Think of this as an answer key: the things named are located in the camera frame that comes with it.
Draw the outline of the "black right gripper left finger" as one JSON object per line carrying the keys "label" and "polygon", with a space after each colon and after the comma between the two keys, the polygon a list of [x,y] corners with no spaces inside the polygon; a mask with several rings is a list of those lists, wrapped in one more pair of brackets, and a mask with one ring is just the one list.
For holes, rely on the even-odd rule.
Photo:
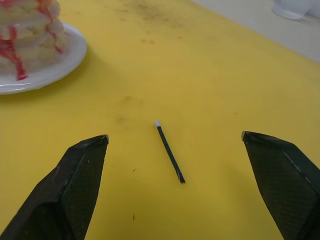
{"label": "black right gripper left finger", "polygon": [[97,203],[108,144],[108,135],[98,135],[69,147],[0,238],[83,240]]}

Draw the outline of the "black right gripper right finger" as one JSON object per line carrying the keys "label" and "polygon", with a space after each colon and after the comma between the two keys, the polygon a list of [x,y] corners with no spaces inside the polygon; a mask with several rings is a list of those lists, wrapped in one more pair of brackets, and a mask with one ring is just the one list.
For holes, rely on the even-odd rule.
{"label": "black right gripper right finger", "polygon": [[293,143],[243,131],[259,193],[285,240],[320,238],[320,170]]}

